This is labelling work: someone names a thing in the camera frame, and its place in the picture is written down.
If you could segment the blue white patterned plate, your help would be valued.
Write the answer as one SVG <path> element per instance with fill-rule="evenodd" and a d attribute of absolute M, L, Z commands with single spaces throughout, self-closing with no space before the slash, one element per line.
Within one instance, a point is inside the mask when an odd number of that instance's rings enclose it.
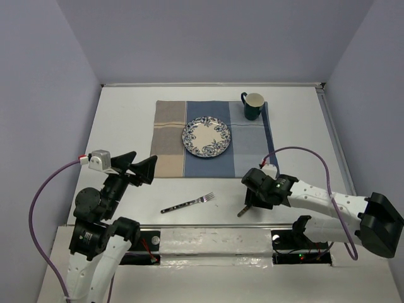
<path fill-rule="evenodd" d="M 182 131 L 182 143 L 194 156 L 217 157 L 230 146 L 230 128 L 219 118 L 198 117 L 185 125 Z"/>

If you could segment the blue beige checked cloth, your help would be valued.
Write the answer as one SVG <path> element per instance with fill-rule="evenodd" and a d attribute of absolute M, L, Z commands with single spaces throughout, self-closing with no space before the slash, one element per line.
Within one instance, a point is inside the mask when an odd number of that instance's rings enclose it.
<path fill-rule="evenodd" d="M 240 101 L 157 101 L 150 150 L 158 157 L 155 177 L 241 178 L 275 149 L 268 109 L 264 104 L 259 117 L 249 121 Z M 198 157 L 182 142 L 186 124 L 204 116 L 217 118 L 230 129 L 229 147 L 217 156 L 208 149 L 207 157 Z"/>

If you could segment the silver knife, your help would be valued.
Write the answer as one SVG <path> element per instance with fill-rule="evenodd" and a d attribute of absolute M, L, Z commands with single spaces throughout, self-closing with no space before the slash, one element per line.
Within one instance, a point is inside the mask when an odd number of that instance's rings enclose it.
<path fill-rule="evenodd" d="M 246 205 L 240 212 L 238 212 L 237 216 L 240 218 L 240 217 L 243 216 L 243 214 L 245 214 L 250 208 L 251 208 L 250 205 Z"/>

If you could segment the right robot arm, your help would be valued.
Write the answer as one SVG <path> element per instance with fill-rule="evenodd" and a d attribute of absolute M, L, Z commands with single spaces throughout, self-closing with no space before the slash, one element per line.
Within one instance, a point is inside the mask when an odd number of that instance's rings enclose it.
<path fill-rule="evenodd" d="M 253 206 L 239 217 L 247 193 L 241 179 L 258 167 L 261 157 L 236 159 L 235 177 L 224 176 L 225 169 L 217 158 L 202 159 L 202 167 L 192 168 L 185 177 L 156 174 L 151 185 L 127 190 L 122 212 L 143 225 L 290 225 L 309 215 L 306 226 L 290 233 L 297 247 L 312 241 L 346 242 L 346 232 L 353 235 L 359 230 L 359 214 L 368 209 L 369 201 L 360 196 L 329 195 L 324 167 L 318 159 L 305 170 L 293 165 L 282 167 L 283 174 L 298 178 L 286 205 L 270 210 Z"/>

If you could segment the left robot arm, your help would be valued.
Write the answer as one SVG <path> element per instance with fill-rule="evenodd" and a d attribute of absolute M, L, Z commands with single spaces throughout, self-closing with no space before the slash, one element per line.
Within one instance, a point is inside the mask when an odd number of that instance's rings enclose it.
<path fill-rule="evenodd" d="M 69 245 L 69 265 L 66 277 L 67 294 L 70 302 L 89 302 L 93 277 L 104 252 L 110 247 L 118 259 L 140 241 L 140 223 L 120 217 L 109 225 L 105 220 L 112 218 L 129 185 L 140 186 L 143 181 L 132 170 L 135 151 L 111 157 L 105 150 L 91 152 L 88 166 L 105 172 L 107 178 L 102 189 L 86 187 L 75 198 L 73 216 L 76 218 Z"/>

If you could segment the dark green mug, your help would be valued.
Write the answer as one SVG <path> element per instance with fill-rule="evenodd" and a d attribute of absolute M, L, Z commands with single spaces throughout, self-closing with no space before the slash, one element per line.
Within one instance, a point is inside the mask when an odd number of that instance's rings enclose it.
<path fill-rule="evenodd" d="M 263 110 L 264 98 L 258 93 L 241 93 L 241 101 L 244 106 L 244 116 L 250 121 L 256 120 Z"/>

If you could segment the silver fork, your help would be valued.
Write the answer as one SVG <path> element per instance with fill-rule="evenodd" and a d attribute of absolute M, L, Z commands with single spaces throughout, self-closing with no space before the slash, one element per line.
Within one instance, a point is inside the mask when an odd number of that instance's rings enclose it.
<path fill-rule="evenodd" d="M 185 207 L 188 207 L 188 206 L 196 205 L 196 204 L 199 204 L 199 203 L 205 203 L 205 202 L 213 200 L 214 198 L 215 198 L 214 193 L 210 192 L 210 193 L 208 193 L 208 194 L 206 194 L 204 196 L 201 196 L 201 197 L 199 197 L 197 199 L 187 201 L 187 202 L 184 202 L 184 203 L 181 203 L 181 204 L 178 204 L 178 205 L 174 205 L 174 206 L 171 206 L 169 208 L 162 209 L 160 211 L 160 213 L 165 214 L 165 213 L 172 212 L 172 211 L 175 211 L 175 210 L 179 210 L 181 208 L 185 208 Z"/>

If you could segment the white taped front board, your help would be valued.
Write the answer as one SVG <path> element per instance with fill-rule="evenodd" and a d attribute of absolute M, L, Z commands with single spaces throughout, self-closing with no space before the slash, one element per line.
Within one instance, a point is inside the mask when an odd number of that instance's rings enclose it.
<path fill-rule="evenodd" d="M 160 233 L 161 256 L 270 256 L 271 231 L 257 228 L 174 228 Z"/>

